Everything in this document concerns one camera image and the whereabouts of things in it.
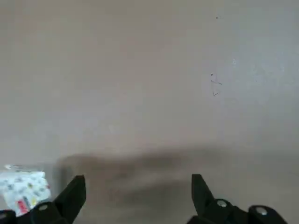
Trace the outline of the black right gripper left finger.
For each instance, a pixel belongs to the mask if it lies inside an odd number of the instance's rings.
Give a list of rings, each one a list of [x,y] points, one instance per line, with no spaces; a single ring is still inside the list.
[[[2,224],[72,224],[86,201],[85,177],[75,176],[53,200],[37,202],[33,207],[28,196],[17,196],[14,209],[1,210]]]

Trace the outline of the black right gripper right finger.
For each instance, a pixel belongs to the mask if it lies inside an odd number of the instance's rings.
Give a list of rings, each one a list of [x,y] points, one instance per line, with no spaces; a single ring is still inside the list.
[[[253,205],[244,211],[229,201],[215,198],[202,175],[192,175],[192,201],[197,214],[189,224],[287,224],[271,207]]]

